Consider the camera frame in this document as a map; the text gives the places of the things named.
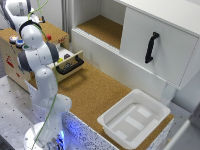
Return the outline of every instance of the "cork surface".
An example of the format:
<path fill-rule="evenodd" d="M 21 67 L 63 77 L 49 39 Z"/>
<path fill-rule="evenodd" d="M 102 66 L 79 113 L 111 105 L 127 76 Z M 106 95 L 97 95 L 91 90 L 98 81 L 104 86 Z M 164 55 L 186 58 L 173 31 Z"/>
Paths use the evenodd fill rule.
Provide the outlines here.
<path fill-rule="evenodd" d="M 40 23 L 40 26 L 45 34 L 51 34 L 51 40 L 49 42 L 53 43 L 64 36 L 68 36 L 68 34 L 61 29 L 55 27 L 54 25 L 50 24 L 49 22 Z M 9 42 L 9 38 L 11 35 L 17 35 L 17 33 L 12 30 L 11 28 L 7 28 L 0 31 L 0 37 L 5 41 Z"/>
<path fill-rule="evenodd" d="M 78 28 L 120 49 L 123 26 L 103 16 L 89 20 Z"/>
<path fill-rule="evenodd" d="M 72 99 L 72 113 L 120 150 L 123 148 L 105 134 L 97 118 L 130 92 L 131 89 L 87 62 L 81 70 L 61 81 L 58 90 L 58 93 Z M 172 119 L 173 116 L 169 115 L 137 150 L 145 150 Z"/>

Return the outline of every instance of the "yellow object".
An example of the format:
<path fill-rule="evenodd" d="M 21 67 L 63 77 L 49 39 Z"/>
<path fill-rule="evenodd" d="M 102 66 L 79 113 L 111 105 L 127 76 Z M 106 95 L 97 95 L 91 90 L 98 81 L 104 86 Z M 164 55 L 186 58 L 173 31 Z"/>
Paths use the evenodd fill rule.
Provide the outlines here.
<path fill-rule="evenodd" d="M 57 61 L 57 63 L 60 63 L 60 62 L 62 62 L 62 61 L 63 61 L 63 59 L 62 59 L 62 58 L 59 58 L 58 61 Z"/>

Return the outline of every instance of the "cabinet door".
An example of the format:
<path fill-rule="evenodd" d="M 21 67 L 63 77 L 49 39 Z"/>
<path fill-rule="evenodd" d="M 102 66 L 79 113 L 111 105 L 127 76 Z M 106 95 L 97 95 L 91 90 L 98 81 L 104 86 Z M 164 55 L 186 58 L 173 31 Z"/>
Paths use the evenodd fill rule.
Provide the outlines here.
<path fill-rule="evenodd" d="M 149 41 L 156 32 L 151 56 L 145 63 Z M 179 86 L 198 38 L 133 9 L 126 9 L 120 54 Z"/>

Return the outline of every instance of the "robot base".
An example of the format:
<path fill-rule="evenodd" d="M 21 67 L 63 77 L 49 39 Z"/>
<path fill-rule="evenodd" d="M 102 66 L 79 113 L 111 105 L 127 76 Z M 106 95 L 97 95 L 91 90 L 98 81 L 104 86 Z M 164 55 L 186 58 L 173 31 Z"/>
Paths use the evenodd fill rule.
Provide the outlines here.
<path fill-rule="evenodd" d="M 42 128 L 44 122 L 40 122 L 36 125 L 34 125 L 33 127 L 31 127 L 25 134 L 25 137 L 24 137 L 24 149 L 25 150 L 31 150 L 32 147 L 33 147 L 33 144 L 34 144 L 34 139 L 36 137 L 36 135 L 38 134 L 38 132 L 40 131 L 40 129 Z M 69 138 L 64 138 L 64 143 L 65 143 L 65 148 L 66 148 L 66 145 L 69 145 L 69 142 L 70 142 L 70 139 Z M 36 142 L 35 146 L 33 147 L 33 150 L 49 150 L 49 147 L 46 145 L 46 146 L 43 146 L 42 144 L 40 144 L 40 142 Z"/>

